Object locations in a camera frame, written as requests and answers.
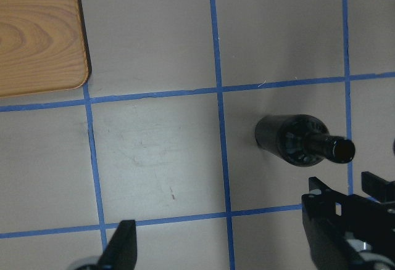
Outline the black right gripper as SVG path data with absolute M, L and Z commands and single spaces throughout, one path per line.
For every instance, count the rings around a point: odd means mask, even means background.
M 317 177 L 310 177 L 309 194 L 302 196 L 302 223 L 344 221 L 352 235 L 355 269 L 394 269 L 394 181 L 369 171 L 361 173 L 362 190 L 377 202 L 358 195 L 343 195 L 331 190 Z

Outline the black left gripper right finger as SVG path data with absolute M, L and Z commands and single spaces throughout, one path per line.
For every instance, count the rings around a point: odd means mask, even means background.
M 355 269 L 355 249 L 344 221 L 307 222 L 310 255 L 317 269 Z

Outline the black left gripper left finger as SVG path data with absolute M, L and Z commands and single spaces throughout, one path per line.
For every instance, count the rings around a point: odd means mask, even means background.
M 98 269 L 134 270 L 136 262 L 136 222 L 123 220 L 99 258 L 97 267 Z

